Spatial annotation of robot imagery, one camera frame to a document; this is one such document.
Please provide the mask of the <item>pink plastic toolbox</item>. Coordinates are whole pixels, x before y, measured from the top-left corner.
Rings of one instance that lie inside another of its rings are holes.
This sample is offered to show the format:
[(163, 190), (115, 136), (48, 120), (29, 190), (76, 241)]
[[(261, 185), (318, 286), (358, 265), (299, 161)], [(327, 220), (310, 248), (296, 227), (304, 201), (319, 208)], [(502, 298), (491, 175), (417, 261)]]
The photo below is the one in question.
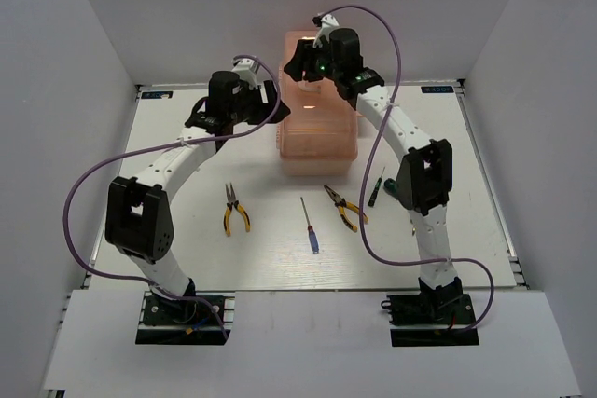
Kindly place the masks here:
[(284, 72), (301, 38), (313, 32), (288, 32), (279, 69), (282, 100), (290, 114), (278, 124), (276, 146), (287, 176), (342, 176), (358, 155), (357, 114), (337, 93), (334, 84), (294, 82)]

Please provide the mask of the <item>thin black green screwdriver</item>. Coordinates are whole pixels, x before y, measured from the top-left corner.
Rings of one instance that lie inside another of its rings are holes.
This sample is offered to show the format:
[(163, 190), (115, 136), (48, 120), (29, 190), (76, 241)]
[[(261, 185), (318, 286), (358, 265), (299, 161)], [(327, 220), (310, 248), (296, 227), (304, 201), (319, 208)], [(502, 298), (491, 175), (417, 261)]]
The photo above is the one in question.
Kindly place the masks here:
[(375, 182), (375, 185), (369, 195), (369, 198), (368, 198), (368, 206), (369, 207), (373, 207), (376, 203), (377, 197), (379, 195), (379, 191), (382, 187), (384, 171), (385, 171), (385, 169), (382, 169), (382, 172), (381, 172), (380, 176), (378, 177), (377, 181)]

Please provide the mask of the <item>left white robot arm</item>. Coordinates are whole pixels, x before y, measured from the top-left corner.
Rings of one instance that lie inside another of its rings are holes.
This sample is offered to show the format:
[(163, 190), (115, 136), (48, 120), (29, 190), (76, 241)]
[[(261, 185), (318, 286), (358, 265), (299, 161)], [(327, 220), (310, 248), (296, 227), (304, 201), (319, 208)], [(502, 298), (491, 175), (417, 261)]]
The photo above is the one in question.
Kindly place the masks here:
[(166, 299), (165, 311), (176, 322), (191, 320), (197, 299), (191, 278), (172, 252), (171, 202), (188, 178), (213, 157), (234, 128), (256, 130), (289, 113), (276, 82), (257, 82), (253, 64), (242, 60), (230, 71), (216, 71), (208, 93), (198, 100), (174, 145), (136, 175), (115, 178), (108, 188), (105, 239), (139, 267), (152, 292)]

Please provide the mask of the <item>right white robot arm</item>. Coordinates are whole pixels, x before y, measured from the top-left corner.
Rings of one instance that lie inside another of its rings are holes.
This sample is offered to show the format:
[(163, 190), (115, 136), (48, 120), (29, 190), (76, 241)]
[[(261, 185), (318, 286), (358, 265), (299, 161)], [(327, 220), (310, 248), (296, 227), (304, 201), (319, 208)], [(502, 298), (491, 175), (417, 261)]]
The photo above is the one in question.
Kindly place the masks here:
[(328, 34), (298, 40), (284, 72), (294, 81), (328, 79), (340, 97), (376, 130), (394, 151), (398, 202), (409, 212), (420, 259), (421, 309), (440, 323), (452, 315), (463, 294), (451, 261), (447, 204), (452, 189), (452, 147), (434, 140), (390, 102), (383, 79), (363, 63), (355, 30), (337, 28)]

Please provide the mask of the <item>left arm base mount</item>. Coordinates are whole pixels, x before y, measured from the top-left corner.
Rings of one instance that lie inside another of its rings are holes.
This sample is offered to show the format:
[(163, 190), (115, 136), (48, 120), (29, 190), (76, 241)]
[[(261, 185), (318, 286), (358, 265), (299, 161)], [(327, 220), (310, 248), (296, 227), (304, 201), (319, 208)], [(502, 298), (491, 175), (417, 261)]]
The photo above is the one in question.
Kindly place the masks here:
[(171, 302), (145, 293), (135, 344), (139, 346), (224, 346), (234, 317), (233, 294), (204, 295), (197, 301)]

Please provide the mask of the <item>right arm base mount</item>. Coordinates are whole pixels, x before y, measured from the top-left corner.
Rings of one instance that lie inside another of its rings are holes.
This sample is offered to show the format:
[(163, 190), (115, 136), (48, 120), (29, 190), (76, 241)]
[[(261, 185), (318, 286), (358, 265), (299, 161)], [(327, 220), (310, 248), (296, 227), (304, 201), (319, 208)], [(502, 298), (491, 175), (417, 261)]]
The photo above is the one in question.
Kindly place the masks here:
[(419, 295), (388, 295), (381, 302), (390, 320), (394, 348), (470, 347), (479, 345), (477, 329), (464, 329), (476, 321), (470, 295), (434, 312), (423, 307)]

